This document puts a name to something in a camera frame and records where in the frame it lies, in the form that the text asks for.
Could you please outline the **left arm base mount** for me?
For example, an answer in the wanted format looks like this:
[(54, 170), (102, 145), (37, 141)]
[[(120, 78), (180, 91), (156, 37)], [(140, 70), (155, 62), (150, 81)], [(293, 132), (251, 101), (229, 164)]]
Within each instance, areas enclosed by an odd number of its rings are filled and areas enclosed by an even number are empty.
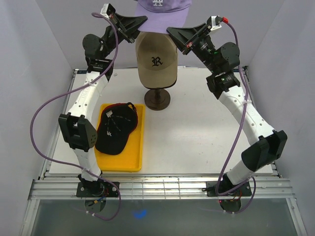
[(100, 198), (100, 197), (118, 197), (117, 189), (119, 182), (113, 182), (114, 186), (108, 182), (82, 183), (79, 182), (76, 191), (76, 197), (79, 198)]

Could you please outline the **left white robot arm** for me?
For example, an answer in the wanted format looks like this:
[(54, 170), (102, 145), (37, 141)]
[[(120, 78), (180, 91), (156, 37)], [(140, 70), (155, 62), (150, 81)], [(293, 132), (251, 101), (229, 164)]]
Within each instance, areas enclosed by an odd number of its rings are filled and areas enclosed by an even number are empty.
[(93, 196), (104, 192), (104, 181), (99, 179), (102, 171), (91, 152), (97, 141), (97, 131), (91, 123), (96, 103), (113, 73), (112, 59), (107, 56), (123, 40), (133, 43), (147, 21), (146, 16), (127, 17), (117, 13), (106, 13), (111, 22), (102, 37), (87, 34), (82, 41), (87, 62), (87, 74), (82, 89), (73, 106), (66, 114), (59, 116), (58, 122), (63, 139), (76, 154), (83, 168), (78, 176), (84, 189)]

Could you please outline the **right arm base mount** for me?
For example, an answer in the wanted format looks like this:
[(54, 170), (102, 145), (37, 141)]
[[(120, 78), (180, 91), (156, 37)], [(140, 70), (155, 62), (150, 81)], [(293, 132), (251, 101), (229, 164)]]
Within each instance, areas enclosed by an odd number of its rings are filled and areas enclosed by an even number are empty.
[[(217, 181), (207, 181), (205, 187), (201, 189), (202, 192), (206, 192), (208, 197), (216, 197), (216, 185)], [(250, 183), (246, 182), (236, 190), (230, 191), (227, 187), (225, 187), (222, 183), (220, 183), (218, 187), (218, 193), (229, 192), (228, 194), (224, 195), (224, 197), (250, 197), (252, 195), (252, 188), (250, 187)]]

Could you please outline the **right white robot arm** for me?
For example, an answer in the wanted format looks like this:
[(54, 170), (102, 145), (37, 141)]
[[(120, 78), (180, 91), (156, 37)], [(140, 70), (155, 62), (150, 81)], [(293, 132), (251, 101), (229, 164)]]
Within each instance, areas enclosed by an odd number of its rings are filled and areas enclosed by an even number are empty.
[[(254, 173), (278, 160), (287, 134), (269, 125), (254, 107), (242, 71), (239, 71), (241, 80), (234, 75), (234, 69), (240, 67), (239, 43), (227, 42), (219, 48), (213, 45), (210, 33), (219, 27), (219, 23), (203, 23), (194, 28), (168, 27), (167, 32), (184, 55), (193, 52), (210, 70), (211, 75), (206, 78), (209, 91), (239, 123), (234, 143), (214, 186), (216, 195), (224, 196), (234, 195)], [(241, 153), (241, 160), (226, 171), (242, 132), (250, 146)]]

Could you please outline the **purple baseball cap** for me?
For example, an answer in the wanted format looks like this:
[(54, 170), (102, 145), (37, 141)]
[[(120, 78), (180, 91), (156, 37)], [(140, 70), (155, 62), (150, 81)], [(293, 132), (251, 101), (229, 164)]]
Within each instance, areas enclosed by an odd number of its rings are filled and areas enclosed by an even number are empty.
[(191, 0), (138, 0), (135, 16), (146, 16), (140, 32), (167, 34), (168, 27), (184, 26)]

